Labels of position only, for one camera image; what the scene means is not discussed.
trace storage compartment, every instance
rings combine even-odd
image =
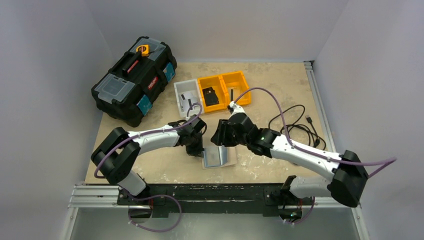
[[[201,77],[197,82],[205,113],[227,109],[229,96],[220,75]]]
[[[175,82],[173,84],[175,89],[176,104],[178,105],[179,116],[185,118],[187,111],[190,106],[194,103],[199,103],[202,106],[202,97],[199,91],[199,83],[197,79],[191,79],[187,81]],[[198,114],[200,110],[199,106],[194,106],[190,110],[190,115]]]
[[[231,101],[236,100],[240,94],[249,89],[246,82],[245,75],[242,71],[235,71],[222,74],[222,80],[225,84],[225,89],[228,92],[228,99]],[[248,105],[252,102],[251,92],[246,93],[242,98],[237,101],[238,105]]]

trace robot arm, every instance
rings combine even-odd
[[[113,152],[100,167],[100,172],[110,184],[117,184],[136,196],[148,188],[146,182],[131,170],[137,156],[155,149],[185,146],[188,155],[202,157],[204,149],[201,130],[205,125],[203,120],[197,118],[185,127],[170,131],[165,130],[178,127],[180,123],[170,122],[163,127],[149,131],[126,132],[122,127],[117,127],[93,152],[91,160],[98,166],[105,155],[125,139],[139,136],[145,132],[161,130],[132,139],[122,146],[120,153]]]
[[[254,154],[269,158],[282,159],[318,173],[318,177],[302,178],[290,176],[284,183],[284,191],[302,199],[305,197],[333,197],[339,203],[356,207],[368,180],[363,166],[342,164],[333,160],[360,163],[352,151],[344,154],[319,150],[308,145],[291,141],[304,150],[320,154],[321,157],[294,148],[288,139],[279,132],[269,128],[258,128],[245,114],[243,108],[234,102],[228,106],[231,116],[228,120],[220,119],[218,128],[211,138],[217,146],[233,147],[238,144],[246,146]]]

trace white wall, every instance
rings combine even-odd
[[[90,89],[112,63],[85,2],[2,1],[2,240],[58,239],[100,121]]]
[[[361,202],[372,240],[423,239],[424,1],[351,0],[314,64],[338,151],[397,156]]]
[[[140,35],[177,61],[305,61],[324,46],[348,0],[86,0],[113,57]]]

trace gray wall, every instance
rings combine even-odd
[[[2,240],[58,239],[100,120],[90,88],[112,63],[83,1],[2,1]]]
[[[424,1],[352,0],[315,64],[338,151],[398,161],[361,199],[373,240],[423,239]]]
[[[86,0],[113,57],[140,34],[177,61],[304,61],[318,56],[348,0]]]
[[[168,218],[149,219],[143,225],[163,229],[177,218],[177,213],[171,213]],[[280,217],[261,214],[184,213],[177,227],[163,233],[128,225],[125,208],[85,208],[78,211],[71,240],[357,240],[358,237],[352,210],[347,207],[314,207],[307,221],[294,227],[282,224]]]

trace red sticker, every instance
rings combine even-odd
[[[155,84],[158,82],[158,77],[157,76],[155,76],[154,78],[153,78],[153,81],[151,81],[151,83],[147,86],[147,88],[149,89],[149,90],[152,90],[152,88],[153,88],[153,86],[155,86]]]

